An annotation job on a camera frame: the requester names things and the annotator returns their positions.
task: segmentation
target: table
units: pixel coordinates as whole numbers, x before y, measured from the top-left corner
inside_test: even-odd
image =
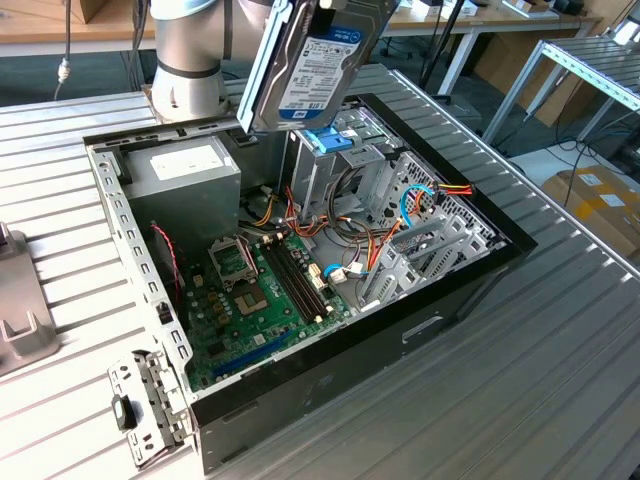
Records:
[[[243,81],[227,83],[233,101]],[[398,72],[372,92],[538,242],[471,316],[216,472],[281,478],[627,478],[640,458],[640,274]],[[0,109],[0,218],[61,350],[0,377],[7,478],[139,478],[106,370],[144,346],[83,135],[156,123],[139,93]],[[183,448],[144,478],[200,478]]]
[[[632,111],[640,109],[640,55],[637,52],[621,47],[607,37],[541,40],[485,130],[482,137],[485,142],[491,143],[498,134],[543,57],[553,60],[557,66],[529,106],[530,111],[544,99],[563,70],[577,75],[609,97],[578,140],[591,132],[614,102],[620,102]]]
[[[22,55],[48,55],[64,52],[64,22],[43,19],[32,15],[6,12],[7,18],[0,18],[0,57]],[[585,37],[601,19],[585,16],[577,19],[560,15],[553,19],[527,19],[498,3],[478,10],[475,17],[461,17],[452,33],[463,34],[456,55],[449,66],[447,75],[438,91],[448,95],[469,54],[481,33],[521,32],[538,30],[577,30],[576,37]],[[446,20],[442,20],[437,33],[442,33]],[[395,13],[382,36],[432,35],[435,19],[417,12],[401,8]],[[153,20],[147,22],[141,49],[155,48]],[[72,25],[72,51],[76,53],[125,51],[131,48],[131,1],[111,0],[88,25]]]

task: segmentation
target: hard drive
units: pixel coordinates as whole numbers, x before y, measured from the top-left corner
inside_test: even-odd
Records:
[[[334,10],[318,0],[276,0],[240,101],[243,129],[331,123],[397,5],[396,0],[359,0]]]

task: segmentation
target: motherboard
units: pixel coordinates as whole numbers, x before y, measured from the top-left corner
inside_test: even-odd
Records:
[[[209,254],[185,269],[182,315],[194,352],[188,372],[194,391],[351,316],[331,286],[313,286],[313,260],[296,236],[270,244],[222,240]]]

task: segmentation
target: chip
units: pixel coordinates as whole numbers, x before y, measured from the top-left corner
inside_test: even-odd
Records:
[[[251,315],[269,306],[267,297],[257,283],[244,285],[233,290],[233,301],[243,315]]]

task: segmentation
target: gray metal plate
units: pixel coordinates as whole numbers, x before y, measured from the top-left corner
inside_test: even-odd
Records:
[[[540,246],[468,320],[214,477],[625,478],[640,462],[637,273],[400,80],[367,66],[352,92],[388,95],[426,135],[453,126],[459,141],[442,154]],[[80,137],[153,123],[142,95],[0,110],[0,217],[32,238],[65,330],[58,353],[0,378],[8,478],[140,478],[105,374],[147,336]],[[196,455],[185,448],[141,477],[200,478]]]

